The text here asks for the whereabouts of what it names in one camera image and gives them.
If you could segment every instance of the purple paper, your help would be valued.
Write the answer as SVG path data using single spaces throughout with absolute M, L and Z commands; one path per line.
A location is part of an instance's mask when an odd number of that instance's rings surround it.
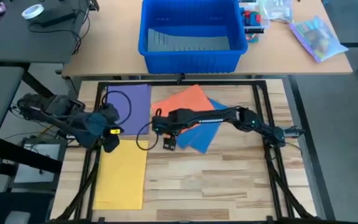
M 150 121 L 150 97 L 151 87 L 149 85 L 111 85 L 108 91 L 121 91 L 131 100 L 132 112 L 129 119 L 120 125 L 124 129 L 123 135 L 136 135 L 139 130 Z M 120 93 L 110 93 L 107 102 L 114 105 L 118 110 L 119 124 L 128 116 L 129 104 L 125 96 Z M 140 134 L 148 134 L 149 127 L 145 127 Z

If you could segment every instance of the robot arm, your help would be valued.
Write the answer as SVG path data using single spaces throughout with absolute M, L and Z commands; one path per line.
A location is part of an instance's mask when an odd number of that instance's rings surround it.
M 25 119 L 52 124 L 60 128 L 62 136 L 73 135 L 87 149 L 101 141 L 104 150 L 111 152 L 119 144 L 118 134 L 124 132 L 116 124 L 119 119 L 117 109 L 109 103 L 94 113 L 87 113 L 84 103 L 65 95 L 46 98 L 29 93 L 17 102 L 17 107 Z
M 228 122 L 243 132 L 256 131 L 266 138 L 270 144 L 277 144 L 279 147 L 285 146 L 284 131 L 279 127 L 271 127 L 262 122 L 259 116 L 240 106 L 226 108 L 224 110 L 211 111 L 192 111 L 189 109 L 177 109 L 169 112 L 167 117 L 161 116 L 161 109 L 158 109 L 156 115 L 152 118 L 152 130 L 157 134 L 166 134 L 169 137 L 164 138 L 163 148 L 174 150 L 176 146 L 175 137 L 183 129 L 191 128 L 201 123 L 220 123 Z

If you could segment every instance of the black cable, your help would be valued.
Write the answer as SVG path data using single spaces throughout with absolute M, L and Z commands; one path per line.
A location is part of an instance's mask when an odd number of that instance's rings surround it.
M 16 111 L 16 112 L 18 112 L 18 113 L 20 113 L 20 111 L 19 111 L 19 110 L 16 110 L 15 108 L 16 108 L 16 106 L 14 106 L 13 108 L 11 107 L 11 108 L 9 109 L 9 112 L 11 112 L 11 113 L 12 113 L 12 114 L 16 117 L 16 118 L 20 118 L 20 119 L 23 119 L 23 120 L 25 120 L 25 121 L 32 121 L 32 122 L 35 122 L 35 123 L 37 123 L 39 126 L 41 126 L 41 127 L 44 127 L 44 128 L 46 128 L 46 129 L 48 129 L 48 131 L 50 131 L 51 133 L 57 134 L 55 131 L 52 131 L 49 127 L 46 127 L 45 125 L 41 124 L 41 123 L 40 123 L 40 122 L 38 122 L 38 121 L 35 121 L 35 120 L 28 120 L 28 119 L 21 118 L 20 116 L 16 115 L 15 113 L 13 113 L 13 111 Z
M 143 126 L 143 128 L 141 128 L 141 129 L 139 130 L 139 132 L 137 133 L 137 135 L 136 135 L 136 145 L 137 145 L 137 147 L 139 147 L 139 149 L 144 150 L 144 151 L 149 151 L 149 150 L 153 149 L 153 148 L 155 147 L 155 145 L 157 145 L 157 143 L 158 143 L 158 134 L 156 133 L 157 139 L 155 140 L 155 143 L 153 144 L 152 147 L 150 147 L 150 148 L 148 148 L 148 149 L 145 149 L 145 148 L 143 148 L 142 146 L 139 145 L 139 136 L 140 136 L 140 133 L 142 132 L 142 130 L 143 130 L 144 128 L 146 128 L 146 127 L 147 127 L 148 125 L 150 125 L 151 123 L 152 123 L 152 121 L 150 121 L 149 123 L 145 124 L 145 126 Z
M 11 135 L 11 136 L 8 136 L 8 137 L 6 137 L 6 138 L 3 138 L 2 140 L 7 140 L 7 139 L 12 138 L 12 137 L 14 137 L 14 136 L 20 136 L 20 135 L 24 135 L 24 134 L 46 134 L 46 135 L 48 135 L 48 136 L 54 137 L 54 136 L 51 135 L 51 134 L 41 133 L 41 132 L 38 132 L 38 131 L 33 131 L 33 132 L 29 132 L 29 133 L 13 134 L 13 135 Z
M 71 77 L 67 77 L 68 79 L 69 79 L 69 81 L 71 82 L 71 86 L 73 87 L 73 89 L 74 89 L 74 92 L 77 94 L 77 96 L 78 96 L 78 91 L 77 91 L 77 89 L 75 88 L 75 86 L 74 86 L 74 83 L 73 83 L 73 80 L 71 79 Z
M 102 102 L 102 103 L 107 103 L 107 96 L 108 96 L 110 93 L 119 93 L 119 94 L 121 94 L 122 96 L 124 96 L 124 97 L 127 99 L 127 101 L 128 101 L 128 105 L 129 105 L 128 115 L 126 116 L 125 119 L 123 119 L 120 123 L 117 124 L 117 125 L 122 125 L 122 124 L 124 124 L 124 123 L 129 119 L 129 117 L 130 117 L 131 114 L 132 114 L 132 103 L 131 103 L 131 99 L 130 99 L 129 96 L 126 95 L 123 91 L 111 90 L 111 91 L 106 92 L 106 93 L 102 96 L 102 99 L 101 99 L 101 102 Z
M 77 43 L 75 44 L 74 51 L 73 51 L 72 54 L 77 54 L 78 53 L 78 51 L 80 50 L 81 44 L 82 44 L 82 40 L 88 34 L 88 32 L 90 31 L 90 28 L 91 28 L 91 19 L 89 18 L 89 10 L 87 12 L 85 12 L 85 11 L 79 9 L 78 11 L 79 11 L 78 14 L 80 12 L 83 12 L 85 14 L 85 18 L 84 18 L 84 21 L 82 21 L 82 24 L 84 24 L 85 21 L 88 21 L 88 27 L 86 28 L 85 34 L 82 37 L 80 37 L 80 40 L 77 41 Z
M 285 144 L 289 144 L 289 145 L 291 145 L 291 146 L 293 146 L 293 147 L 299 149 L 299 151 L 302 152 L 302 149 L 301 149 L 299 146 L 297 146 L 296 144 L 292 144 L 292 143 L 289 143 L 289 142 L 285 142 Z
M 54 32 L 71 32 L 75 38 L 78 38 L 78 40 L 81 39 L 81 37 L 78 34 L 76 34 L 74 31 L 72 31 L 72 30 L 63 30 L 62 29 L 62 30 L 39 31 L 39 30 L 30 29 L 30 27 L 34 26 L 34 25 L 37 25 L 37 23 L 32 23 L 27 27 L 30 32 L 38 33 L 38 34 L 51 34 L 51 33 L 54 33 Z

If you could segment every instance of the yellow paper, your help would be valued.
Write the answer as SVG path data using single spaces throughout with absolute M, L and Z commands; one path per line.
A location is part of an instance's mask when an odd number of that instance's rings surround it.
M 147 148 L 149 142 L 139 145 Z M 120 140 L 111 153 L 102 150 L 93 209 L 142 209 L 146 159 L 147 151 L 135 141 Z

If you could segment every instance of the orange cloth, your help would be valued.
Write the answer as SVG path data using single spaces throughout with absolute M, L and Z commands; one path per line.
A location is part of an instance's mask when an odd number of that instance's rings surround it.
M 161 116 L 168 116 L 170 111 L 180 108 L 187 108 L 193 111 L 214 110 L 213 105 L 199 85 L 193 85 L 165 100 L 152 104 L 154 114 L 159 108 L 162 110 Z

